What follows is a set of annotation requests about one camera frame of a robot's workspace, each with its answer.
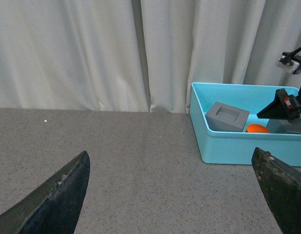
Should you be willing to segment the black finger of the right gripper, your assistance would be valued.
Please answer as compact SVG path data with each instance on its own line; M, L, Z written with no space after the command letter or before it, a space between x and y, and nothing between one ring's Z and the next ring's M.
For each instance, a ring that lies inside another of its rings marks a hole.
M298 118L298 101L289 95L284 88L275 92L274 100L257 113L258 118L296 119Z

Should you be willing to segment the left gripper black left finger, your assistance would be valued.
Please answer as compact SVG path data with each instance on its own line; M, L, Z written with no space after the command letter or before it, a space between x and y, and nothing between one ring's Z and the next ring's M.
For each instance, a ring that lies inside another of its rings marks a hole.
M81 152L23 200L0 215L0 234L72 234L90 177Z

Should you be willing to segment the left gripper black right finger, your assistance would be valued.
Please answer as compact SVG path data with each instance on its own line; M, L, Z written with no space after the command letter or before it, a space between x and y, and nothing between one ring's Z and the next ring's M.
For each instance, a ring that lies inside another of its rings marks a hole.
M282 233L301 234L301 172L258 147L251 162Z

